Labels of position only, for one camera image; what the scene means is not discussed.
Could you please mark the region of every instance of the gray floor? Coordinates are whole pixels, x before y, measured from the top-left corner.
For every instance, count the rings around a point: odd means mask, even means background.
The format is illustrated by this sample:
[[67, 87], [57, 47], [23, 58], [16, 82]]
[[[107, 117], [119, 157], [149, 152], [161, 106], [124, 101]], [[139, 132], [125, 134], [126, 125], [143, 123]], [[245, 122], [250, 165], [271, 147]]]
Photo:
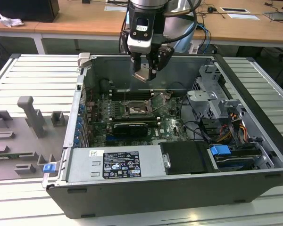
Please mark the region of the gray floor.
[[[2, 37], [0, 43], [6, 48], [9, 53], [25, 53], [25, 54], [37, 54], [37, 49], [34, 42], [30, 38], [13, 38]], [[49, 54], [78, 54], [80, 52], [92, 52], [92, 53], [117, 53], [118, 42], [117, 41], [105, 41], [105, 40], [79, 40], [81, 50], [76, 51], [73, 40], [62, 39], [45, 39], [45, 46]], [[218, 52], [224, 57], [234, 57], [238, 50], [237, 46], [218, 46]], [[264, 48], [261, 52], [261, 56], [256, 58], [256, 61], [261, 67], [272, 77], [275, 78], [281, 68], [283, 67], [283, 61], [278, 59], [280, 51], [274, 48]], [[8, 59], [8, 54], [0, 46], [0, 69]]]

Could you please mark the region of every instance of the wooden desk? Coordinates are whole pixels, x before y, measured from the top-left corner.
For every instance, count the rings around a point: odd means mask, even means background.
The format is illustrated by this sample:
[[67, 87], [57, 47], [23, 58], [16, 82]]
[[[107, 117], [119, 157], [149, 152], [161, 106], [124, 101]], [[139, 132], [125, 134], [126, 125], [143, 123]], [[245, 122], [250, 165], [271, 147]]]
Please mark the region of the wooden desk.
[[[270, 22], [262, 15], [275, 9], [265, 6], [268, 0], [206, 0], [214, 4], [218, 12], [220, 7], [245, 8], [260, 20], [231, 19], [223, 14], [207, 14], [204, 18], [206, 28], [212, 34], [211, 44], [283, 47], [283, 23]], [[281, 10], [283, 2], [274, 1], [274, 6]], [[118, 40], [125, 12], [104, 11], [105, 3], [91, 2], [82, 4], [80, 0], [59, 0], [60, 11], [53, 23], [25, 22], [24, 26], [7, 28], [0, 24], [0, 36], [33, 38], [39, 54], [45, 54], [42, 38]], [[198, 11], [207, 11], [203, 5]], [[197, 30], [193, 42], [199, 44], [204, 39], [203, 31]]]
[[59, 0], [59, 5], [60, 12], [54, 22], [39, 23], [35, 32], [113, 36], [120, 33], [125, 12], [105, 11], [106, 4], [101, 2]]
[[[214, 4], [218, 12], [224, 13], [220, 7], [245, 8], [250, 14], [263, 14], [265, 12], [275, 12], [275, 9], [265, 6], [267, 0], [206, 0], [207, 4]], [[283, 11], [283, 2], [274, 1], [274, 7]], [[202, 11], [207, 11], [207, 6], [202, 6]], [[252, 44], [283, 44], [283, 23], [271, 22], [265, 15], [257, 16], [260, 20], [231, 19], [227, 14], [207, 14], [204, 18], [206, 28], [212, 34], [212, 42], [223, 44], [224, 41], [249, 42]], [[196, 31], [195, 39], [201, 39], [203, 31]]]

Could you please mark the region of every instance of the power supply label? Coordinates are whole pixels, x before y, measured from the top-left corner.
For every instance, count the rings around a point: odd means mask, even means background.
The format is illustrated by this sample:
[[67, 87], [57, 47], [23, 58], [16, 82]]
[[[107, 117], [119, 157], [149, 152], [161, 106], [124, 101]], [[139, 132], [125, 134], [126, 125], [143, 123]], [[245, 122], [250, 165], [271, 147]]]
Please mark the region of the power supply label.
[[138, 152], [104, 153], [103, 178], [141, 177], [141, 165]]

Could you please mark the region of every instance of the blue clip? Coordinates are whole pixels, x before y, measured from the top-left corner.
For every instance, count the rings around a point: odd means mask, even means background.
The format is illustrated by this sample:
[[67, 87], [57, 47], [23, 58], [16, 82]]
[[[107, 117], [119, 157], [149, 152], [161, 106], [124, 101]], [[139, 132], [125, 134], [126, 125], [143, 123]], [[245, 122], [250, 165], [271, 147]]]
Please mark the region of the blue clip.
[[43, 167], [43, 173], [55, 173], [56, 172], [56, 164], [47, 163]]
[[210, 148], [213, 155], [216, 154], [231, 154], [231, 150], [227, 145], [214, 145]]

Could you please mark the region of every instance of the motherboard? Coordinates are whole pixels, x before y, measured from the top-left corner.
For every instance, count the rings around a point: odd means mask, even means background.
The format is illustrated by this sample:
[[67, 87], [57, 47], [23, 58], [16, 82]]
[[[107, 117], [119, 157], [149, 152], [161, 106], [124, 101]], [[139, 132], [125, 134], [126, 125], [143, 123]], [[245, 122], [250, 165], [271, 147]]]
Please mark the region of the motherboard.
[[94, 95], [87, 103], [90, 147], [157, 145], [188, 140], [171, 93]]

